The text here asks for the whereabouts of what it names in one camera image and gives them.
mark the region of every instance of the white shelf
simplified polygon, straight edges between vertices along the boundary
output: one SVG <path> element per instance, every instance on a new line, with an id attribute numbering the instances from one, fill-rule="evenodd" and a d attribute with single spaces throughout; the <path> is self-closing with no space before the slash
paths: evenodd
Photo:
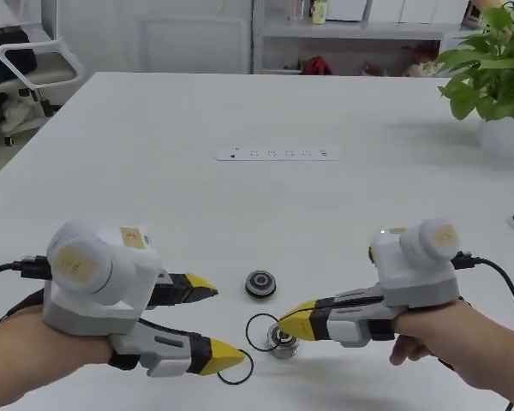
<path id="1" fill-rule="evenodd" d="M 299 75 L 301 70 L 290 70 L 286 68 L 263 68 L 262 74 L 274 74 L 274 75 Z"/>
<path id="2" fill-rule="evenodd" d="M 441 40 L 445 33 L 467 31 L 449 24 L 370 23 L 327 21 L 314 25 L 310 21 L 271 21 L 261 28 L 263 37 L 291 37 L 311 39 L 396 39 Z"/>

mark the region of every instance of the green plant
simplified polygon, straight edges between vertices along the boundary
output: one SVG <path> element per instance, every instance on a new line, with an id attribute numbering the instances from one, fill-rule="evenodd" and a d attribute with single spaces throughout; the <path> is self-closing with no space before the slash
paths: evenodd
<path id="1" fill-rule="evenodd" d="M 440 71 L 455 73 L 439 90 L 458 120 L 474 109 L 486 121 L 514 118 L 514 3 L 482 16 L 482 33 L 463 37 L 436 60 Z"/>

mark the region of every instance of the white pot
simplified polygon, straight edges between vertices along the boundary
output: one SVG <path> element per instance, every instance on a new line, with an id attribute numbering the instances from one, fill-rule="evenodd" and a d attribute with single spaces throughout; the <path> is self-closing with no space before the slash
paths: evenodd
<path id="1" fill-rule="evenodd" d="M 514 158 L 514 119 L 481 122 L 480 147 L 499 157 Z"/>

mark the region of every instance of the bottle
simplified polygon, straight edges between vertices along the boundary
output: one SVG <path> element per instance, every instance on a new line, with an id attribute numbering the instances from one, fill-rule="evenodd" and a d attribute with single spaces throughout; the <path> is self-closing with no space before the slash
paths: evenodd
<path id="1" fill-rule="evenodd" d="M 324 24 L 327 17 L 327 0 L 314 0 L 312 4 L 313 24 Z"/>

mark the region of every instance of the potted plant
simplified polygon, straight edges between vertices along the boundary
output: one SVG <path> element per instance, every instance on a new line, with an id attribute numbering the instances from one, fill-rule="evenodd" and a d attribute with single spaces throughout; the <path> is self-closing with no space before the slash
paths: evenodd
<path id="1" fill-rule="evenodd" d="M 514 158 L 514 3 L 487 9 L 482 18 L 481 33 L 439 55 L 439 69 L 454 74 L 439 89 L 458 120 L 477 110 L 484 151 Z"/>

